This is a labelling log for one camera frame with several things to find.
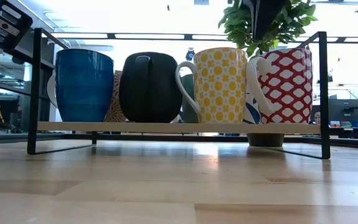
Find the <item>blue mug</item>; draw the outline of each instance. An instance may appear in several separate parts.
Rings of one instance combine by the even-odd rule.
[[[56,54],[56,75],[48,81],[50,101],[62,121],[103,122],[114,87],[114,62],[107,55],[85,49]]]

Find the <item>wooden shelf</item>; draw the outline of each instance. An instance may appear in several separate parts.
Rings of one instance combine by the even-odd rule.
[[[133,133],[278,133],[319,134],[312,124],[172,124],[105,122],[38,122],[39,131],[120,131]]]

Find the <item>white mug handle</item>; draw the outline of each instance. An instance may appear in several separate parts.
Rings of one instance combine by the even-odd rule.
[[[254,94],[254,97],[258,102],[260,112],[266,114],[267,116],[271,115],[274,111],[259,85],[258,76],[266,75],[269,72],[270,66],[271,63],[262,57],[252,59],[247,64],[248,87],[251,89],[252,94]]]
[[[55,90],[56,90],[56,86],[55,86],[55,79],[56,79],[56,74],[55,71],[53,71],[52,76],[49,78],[48,80],[48,84],[47,84],[47,93],[50,99],[50,102],[56,107],[57,107],[57,100],[56,100],[56,94],[55,94]]]
[[[196,65],[194,65],[191,62],[182,62],[177,66],[177,70],[175,71],[175,80],[177,81],[177,85],[179,87],[179,90],[183,94],[183,96],[186,98],[187,102],[191,105],[191,107],[196,111],[197,114],[201,114],[201,107],[200,105],[194,101],[191,96],[186,92],[185,87],[183,87],[183,84],[180,80],[180,74],[179,71],[182,67],[188,67],[190,68],[191,72],[193,73],[193,81],[194,81],[194,75],[197,72]]]

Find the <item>black mug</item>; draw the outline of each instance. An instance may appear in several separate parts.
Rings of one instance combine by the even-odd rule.
[[[176,60],[157,52],[130,55],[122,69],[119,103],[129,121],[169,123],[180,111]]]

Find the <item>wooden floor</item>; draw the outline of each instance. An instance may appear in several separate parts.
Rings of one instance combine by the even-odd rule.
[[[321,161],[240,143],[100,141],[28,156],[24,143],[0,144],[0,224],[358,224],[358,149],[332,153]]]

